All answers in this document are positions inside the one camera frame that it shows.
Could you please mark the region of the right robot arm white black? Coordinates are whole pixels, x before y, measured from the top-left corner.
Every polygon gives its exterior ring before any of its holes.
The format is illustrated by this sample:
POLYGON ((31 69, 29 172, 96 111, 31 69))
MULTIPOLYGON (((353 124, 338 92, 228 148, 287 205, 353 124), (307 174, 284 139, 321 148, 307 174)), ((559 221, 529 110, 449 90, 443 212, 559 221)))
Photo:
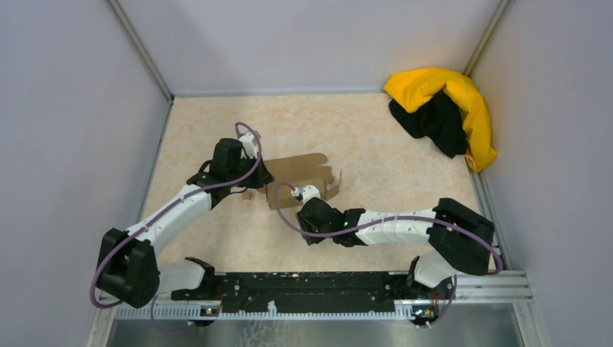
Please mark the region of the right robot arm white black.
POLYGON ((451 198, 441 198, 432 209, 412 213, 364 208, 341 212, 312 198, 296 213, 296 219, 307 244, 332 239, 343 247, 391 243, 430 246, 430 252, 411 262, 407 288, 416 298, 427 297, 454 275, 491 273, 493 222, 451 198))

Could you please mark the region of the right corner aluminium post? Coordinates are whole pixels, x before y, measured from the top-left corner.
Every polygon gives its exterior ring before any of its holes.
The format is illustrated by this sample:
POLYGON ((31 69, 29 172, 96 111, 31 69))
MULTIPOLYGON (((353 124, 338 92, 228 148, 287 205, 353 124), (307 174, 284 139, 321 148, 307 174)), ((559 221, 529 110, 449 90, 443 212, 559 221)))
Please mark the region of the right corner aluminium post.
POLYGON ((482 57, 486 53, 489 44, 494 39, 495 33, 503 21, 505 15, 512 8, 515 0, 500 0, 497 3, 497 7, 492 15, 488 25, 486 26, 483 35, 481 36, 476 48, 474 49, 466 68, 463 70, 463 74, 467 77, 472 77, 475 69, 479 65, 482 57))

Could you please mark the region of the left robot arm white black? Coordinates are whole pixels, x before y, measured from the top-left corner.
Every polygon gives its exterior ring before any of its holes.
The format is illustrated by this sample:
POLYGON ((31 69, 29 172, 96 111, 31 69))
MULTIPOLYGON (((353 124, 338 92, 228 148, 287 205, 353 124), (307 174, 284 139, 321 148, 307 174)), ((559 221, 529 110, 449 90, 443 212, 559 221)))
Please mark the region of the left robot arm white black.
POLYGON ((258 133, 248 131, 236 139, 219 140, 212 159, 205 161, 169 202, 128 229, 112 228, 103 235, 89 289, 90 302, 100 309, 109 307, 98 300, 97 290, 134 308, 175 291, 210 298, 217 280, 209 264, 191 257, 160 264, 158 256, 189 224, 231 195, 234 187, 259 189, 272 181, 258 133))

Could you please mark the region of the black cloth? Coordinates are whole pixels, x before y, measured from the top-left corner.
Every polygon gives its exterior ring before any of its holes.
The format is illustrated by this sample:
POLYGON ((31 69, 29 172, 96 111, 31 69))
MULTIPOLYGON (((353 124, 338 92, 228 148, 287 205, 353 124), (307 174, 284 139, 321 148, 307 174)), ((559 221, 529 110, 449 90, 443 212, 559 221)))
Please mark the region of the black cloth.
POLYGON ((460 109, 442 91, 413 113, 407 112, 395 100, 389 102, 388 108, 392 117, 414 139, 428 137, 449 158, 467 153, 468 141, 460 109))

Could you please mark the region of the brown cardboard box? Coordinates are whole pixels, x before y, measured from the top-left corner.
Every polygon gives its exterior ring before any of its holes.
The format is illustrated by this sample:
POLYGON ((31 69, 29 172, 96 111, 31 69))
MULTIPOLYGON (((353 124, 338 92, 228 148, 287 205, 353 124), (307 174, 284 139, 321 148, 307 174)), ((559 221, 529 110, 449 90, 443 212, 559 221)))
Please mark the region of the brown cardboard box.
POLYGON ((340 192, 341 176, 335 179, 332 167, 327 162, 328 157, 324 153, 266 160, 264 164, 274 180, 257 192, 265 195, 271 210, 275 209, 274 193, 280 183, 288 183, 296 188, 313 185, 318 188, 321 199, 329 201, 340 192))

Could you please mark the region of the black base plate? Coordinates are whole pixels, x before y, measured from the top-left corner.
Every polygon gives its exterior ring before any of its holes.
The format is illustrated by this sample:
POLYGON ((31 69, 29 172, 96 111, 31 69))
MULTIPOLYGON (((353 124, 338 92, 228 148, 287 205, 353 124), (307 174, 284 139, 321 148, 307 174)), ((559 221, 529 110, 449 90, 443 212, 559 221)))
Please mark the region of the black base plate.
POLYGON ((449 299, 452 282, 435 288, 407 273, 303 272, 206 275, 196 289, 171 293, 175 301, 222 301, 225 313, 263 313, 273 302, 284 314, 392 312, 400 300, 449 299))

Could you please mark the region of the yellow cloth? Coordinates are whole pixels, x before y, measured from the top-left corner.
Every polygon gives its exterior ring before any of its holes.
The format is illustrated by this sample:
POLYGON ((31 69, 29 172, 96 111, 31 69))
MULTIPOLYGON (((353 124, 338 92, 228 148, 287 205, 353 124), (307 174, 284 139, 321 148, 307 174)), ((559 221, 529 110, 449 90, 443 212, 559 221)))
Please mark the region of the yellow cloth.
POLYGON ((413 113, 442 92, 459 107, 468 148, 468 167, 480 173, 497 157, 492 146, 491 117, 486 102, 474 82, 460 72, 429 67, 392 74, 383 90, 404 111, 413 113))

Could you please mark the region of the aluminium front rail frame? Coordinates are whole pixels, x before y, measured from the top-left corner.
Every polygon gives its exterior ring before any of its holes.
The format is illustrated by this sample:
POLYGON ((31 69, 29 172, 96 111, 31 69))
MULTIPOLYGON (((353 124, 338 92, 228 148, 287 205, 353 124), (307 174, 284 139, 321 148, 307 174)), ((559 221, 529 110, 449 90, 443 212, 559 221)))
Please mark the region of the aluminium front rail frame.
POLYGON ((96 312, 89 346, 107 343, 115 319, 183 320, 189 326, 220 320, 400 320, 429 329, 453 307, 509 304, 526 346, 548 346, 531 288, 521 270, 454 275, 434 288, 410 272, 214 273, 201 288, 161 294, 135 308, 96 312))

